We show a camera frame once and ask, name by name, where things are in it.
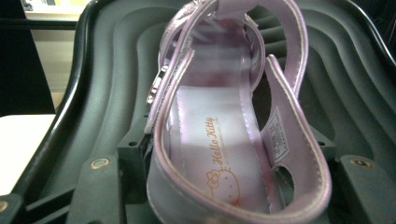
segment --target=insole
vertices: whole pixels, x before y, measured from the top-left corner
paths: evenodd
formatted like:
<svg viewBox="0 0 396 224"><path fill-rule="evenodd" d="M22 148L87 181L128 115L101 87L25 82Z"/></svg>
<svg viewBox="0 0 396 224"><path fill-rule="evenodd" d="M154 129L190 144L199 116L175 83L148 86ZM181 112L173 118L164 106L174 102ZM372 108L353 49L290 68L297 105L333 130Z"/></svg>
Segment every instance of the insole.
<svg viewBox="0 0 396 224"><path fill-rule="evenodd" d="M195 36L171 108L169 158L210 197L268 212L263 175L270 168L251 103L249 45L243 31L213 37L208 30Z"/></svg>

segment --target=metal screw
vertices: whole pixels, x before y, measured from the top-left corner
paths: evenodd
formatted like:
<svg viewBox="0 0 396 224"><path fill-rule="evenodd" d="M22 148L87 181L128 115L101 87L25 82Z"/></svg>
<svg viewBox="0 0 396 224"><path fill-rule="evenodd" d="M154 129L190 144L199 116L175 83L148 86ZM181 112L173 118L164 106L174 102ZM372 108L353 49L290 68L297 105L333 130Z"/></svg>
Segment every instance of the metal screw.
<svg viewBox="0 0 396 224"><path fill-rule="evenodd" d="M4 212L8 207L8 202L0 201L0 213Z"/></svg>
<svg viewBox="0 0 396 224"><path fill-rule="evenodd" d="M97 160L94 160L93 162L91 162L91 168L93 170L97 170L97 169L100 169L100 168L107 166L109 164L110 164L110 160L108 160L108 159L97 159Z"/></svg>
<svg viewBox="0 0 396 224"><path fill-rule="evenodd" d="M352 159L352 160L350 160L350 162L352 162L352 164L359 165L360 167L363 167L363 168L371 169L374 167L373 164L370 163L369 161L364 161L364 160L360 160L360 159Z"/></svg>

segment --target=white tag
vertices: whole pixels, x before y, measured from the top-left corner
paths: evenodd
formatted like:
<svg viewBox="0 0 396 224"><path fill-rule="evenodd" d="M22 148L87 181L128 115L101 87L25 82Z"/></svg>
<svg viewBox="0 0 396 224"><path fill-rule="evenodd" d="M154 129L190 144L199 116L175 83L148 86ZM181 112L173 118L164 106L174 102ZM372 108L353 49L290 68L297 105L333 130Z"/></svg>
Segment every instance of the white tag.
<svg viewBox="0 0 396 224"><path fill-rule="evenodd" d="M274 115L268 123L268 132L274 151L275 163L278 163L289 154L288 138L286 137L279 110L276 108Z"/></svg>

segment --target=shoe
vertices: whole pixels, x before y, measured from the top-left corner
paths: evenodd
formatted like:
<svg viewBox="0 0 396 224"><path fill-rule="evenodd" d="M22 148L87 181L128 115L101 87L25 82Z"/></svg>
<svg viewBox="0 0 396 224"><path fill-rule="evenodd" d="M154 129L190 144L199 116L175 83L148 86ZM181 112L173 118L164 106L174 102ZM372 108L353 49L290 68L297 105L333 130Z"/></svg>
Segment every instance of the shoe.
<svg viewBox="0 0 396 224"><path fill-rule="evenodd" d="M246 15L255 6L284 27L285 71L275 56L265 59ZM176 14L161 42L145 129L154 138L148 200L161 222L305 223L325 209L329 170L296 99L306 58L292 1L197 0ZM260 130L251 97L263 70L272 101ZM290 175L290 203L276 170Z"/></svg>

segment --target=white surface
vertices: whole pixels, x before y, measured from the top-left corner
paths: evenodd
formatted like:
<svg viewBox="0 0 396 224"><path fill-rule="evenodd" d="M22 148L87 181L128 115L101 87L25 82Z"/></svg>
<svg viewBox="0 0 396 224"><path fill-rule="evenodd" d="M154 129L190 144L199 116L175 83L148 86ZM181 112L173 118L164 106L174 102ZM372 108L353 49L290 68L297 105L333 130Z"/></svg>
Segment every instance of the white surface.
<svg viewBox="0 0 396 224"><path fill-rule="evenodd" d="M55 115L18 115L0 118L0 195L9 194Z"/></svg>

